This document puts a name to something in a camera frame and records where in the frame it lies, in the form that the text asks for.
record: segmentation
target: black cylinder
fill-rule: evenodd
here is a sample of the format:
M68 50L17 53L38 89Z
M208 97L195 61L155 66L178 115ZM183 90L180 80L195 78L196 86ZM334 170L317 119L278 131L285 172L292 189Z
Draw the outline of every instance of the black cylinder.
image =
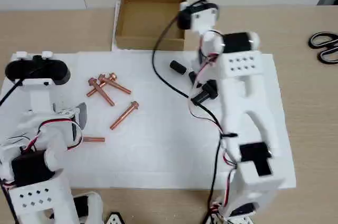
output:
M186 67L181 65L175 60L171 61L170 68L174 69L176 72L178 72L181 75L184 75L186 72Z

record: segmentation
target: black plastic part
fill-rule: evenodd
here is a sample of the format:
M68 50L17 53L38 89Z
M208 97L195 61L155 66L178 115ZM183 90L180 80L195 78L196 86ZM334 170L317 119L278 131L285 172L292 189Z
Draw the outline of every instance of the black plastic part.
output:
M171 61L170 68L174 69L181 75L184 75L186 72L186 67L178 63L176 60Z
M218 18L218 5L214 3L209 3L206 0L201 0L198 4L187 6L186 9L179 12L177 16L177 26L181 30L189 30L191 28L191 15L210 8L214 8L215 10L217 10Z
M5 74L11 81L17 79L52 79L63 85L70 79L67 65L60 60L42 59L35 55L32 60L16 60L6 66Z
M201 104L208 98L215 99L218 96L217 92L217 83L215 80L208 80L203 86L202 86L202 92L200 92L198 95L196 95L194 98L191 99L191 101L196 105Z
M203 52L201 49L199 49L199 63L202 64L205 56L203 55Z
M121 213L119 213L119 212L111 212L110 215L108 216L106 222L109 220L110 216L112 216L112 215L117 215L118 218L120 219L121 223L122 223L122 224L125 224L125 222L123 221L122 215L121 215Z
M211 99L215 99L218 96L217 84L215 80L208 80L206 84L202 86L202 89L209 94Z
M223 36L224 50L223 53L250 51L250 36L247 32L225 34Z
M233 210L230 214L231 217L234 216L240 216L243 214L248 214L248 213L252 213L256 210L255 205L253 203L247 203L242 205L241 207Z
M189 73L189 78L190 78L190 81L191 81L192 85L194 85L195 79L196 79L196 73L194 71L191 71ZM197 88L200 88L201 86L202 86L202 84L200 84L199 82L196 85Z
M271 169L267 158L271 158L268 147L264 142L240 145L241 161L253 161L259 176L271 175Z
M198 104L201 104L208 98L209 98L208 92L203 90L198 95L196 95L194 98L192 98L191 101L193 102L193 104L195 104L195 106L197 106Z
M79 218L88 216L88 196L74 198L74 203Z
M55 172L50 171L45 164L44 152L45 150L29 152L12 160L17 187L47 181L54 176Z

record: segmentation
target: copper bolt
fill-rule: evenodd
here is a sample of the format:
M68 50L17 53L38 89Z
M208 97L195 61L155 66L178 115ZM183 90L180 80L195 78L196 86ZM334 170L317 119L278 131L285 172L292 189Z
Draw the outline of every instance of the copper bolt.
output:
M109 80L117 80L117 76L116 74L114 74L113 72L109 74ZM102 88L103 86L105 86L107 83L106 82L101 82L99 87ZM95 92L97 92L97 90L95 88L93 88L91 91L89 91L87 93L87 96L90 97L92 96Z
M83 137L83 142L105 142L106 139L103 137L89 137L89 136L84 136Z
M90 78L88 80L88 83L90 86L93 86L102 96L103 98L105 98L105 100L111 105L114 106L114 102L109 98L109 96L106 94L106 92L104 92L100 86L97 84L97 79L95 78Z
M114 130L134 109L138 109L138 102L132 101L128 109L111 125L110 129Z
M121 90L124 93L127 93L129 95L132 93L129 89L126 89L125 87L122 87L120 84L118 84L118 83L116 83L116 82L114 82L114 81L112 81L112 80L110 80L108 78L105 78L105 76L103 74L101 74L99 76L98 80L100 82L105 82L105 83L111 85L112 87L117 88L117 89L119 89L119 90Z

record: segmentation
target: white foam sheet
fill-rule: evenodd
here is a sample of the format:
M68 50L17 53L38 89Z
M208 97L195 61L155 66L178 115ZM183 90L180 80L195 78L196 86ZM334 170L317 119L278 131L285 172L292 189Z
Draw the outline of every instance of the white foam sheet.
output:
M264 54L265 84L269 105L277 124L282 152L285 155L288 179L282 188L296 185L292 154L285 126L277 73L273 56ZM176 60L189 67L195 52L158 52L156 67L172 85L189 93L190 80L169 68ZM164 85L155 75L150 51L80 52L55 54L64 61L71 79L52 90L57 108L66 108L86 102L88 122L85 135L103 136L106 142L83 143L81 147L65 153L65 170L72 187L96 188L150 188L150 189L209 189L214 155L219 139L217 128L205 120L193 118L187 100ZM103 72L115 72L118 82L131 89L127 95L113 87L104 90L115 101L110 107L98 94L86 97L91 89L90 77ZM5 79L2 96L13 84ZM29 96L18 88L0 109L1 136L14 131L21 112L27 110ZM115 130L109 126L136 100L140 106ZM219 98L203 103L220 119ZM257 137L258 130L245 116L241 136ZM223 189L229 167L219 155L215 187Z

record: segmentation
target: black wire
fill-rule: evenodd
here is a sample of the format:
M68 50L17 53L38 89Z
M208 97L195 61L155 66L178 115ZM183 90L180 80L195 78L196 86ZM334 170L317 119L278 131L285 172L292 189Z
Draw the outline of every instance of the black wire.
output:
M163 32L160 34L159 38L157 39L156 43L155 43L155 46L153 48L153 51L152 51L152 66L153 66L153 70L155 72L155 74L158 76L158 78L163 82L165 83L168 87L170 87L172 90L174 90L175 92L177 92L178 94L180 94L181 96L185 97L185 98L188 98L188 95L185 94L184 92L180 91L179 89L175 88L173 85L171 85L169 82L167 82L156 70L156 67L155 67L155 53L158 49L158 46L161 42L161 40L163 39L163 37L166 35L166 33L168 32L168 30L171 28L171 26L177 21L177 18L178 18L178 15L176 17L174 17L169 25L163 30ZM210 111L208 110L206 107L204 107L203 105L201 105L200 103L196 103L196 105L198 107L200 107L201 109L203 109L206 113L208 113L212 119L214 120L215 124L217 124L219 127L221 127L219 121L217 120L216 116ZM215 184L215 180L216 180L216 174L217 174L217 166L218 166L218 155L219 155L219 151L220 151L220 146L221 146L221 139L222 139L223 135L220 134L220 139L219 139L219 142L218 142L218 145L217 145L217 150L216 150L216 155L215 155L215 163L214 163L214 171L213 171L213 178L212 178L212 184L211 184L211 189L210 189L210 194L209 194L209 197L208 197L208 203L207 203L207 213L206 213L206 219L204 218L204 221L203 223L206 222L206 220L208 219L210 213L209 213L209 205L210 205L210 201L211 201L211 198L212 198L212 195L213 195L213 191L214 191L214 184Z
M17 141L15 141L15 142L12 142L12 144L18 143L18 142L20 142L23 139L28 139L29 142L31 141L31 139L28 138L28 137L26 137L26 136L24 136L24 134L22 136L11 137L11 138L8 138L8 139L12 139L12 138L21 138L21 139L18 139Z
M5 102L5 100L13 93L13 91L18 87L21 86L22 82L25 79L20 79L17 81L16 84L14 84L14 86L5 94L5 96L0 100L0 106Z
M176 22L177 20L177 16L175 18L173 18L169 25L164 29L164 31L161 33L161 35L159 36L159 38L157 39L155 46L153 48L153 52L152 52L152 66L153 66L153 70L155 72L155 74L159 77L159 79L166 84L168 87L170 87L172 90L174 90L175 92L179 93L181 96L184 96L185 98L188 98L189 96L187 94L185 94L184 92L180 91L179 89L175 88L173 85L171 85L169 82L167 82L156 70L155 68L155 53L157 51L157 48L161 42L161 40L163 39L163 37L165 36L165 34L168 32L168 30L170 29L170 27ZM200 107L201 109L203 109L206 113L208 113L212 119L214 120L214 122L220 127L220 123L218 122L217 118L215 117L215 115L208 110L205 106L201 105L200 103L194 103L196 104L198 107Z

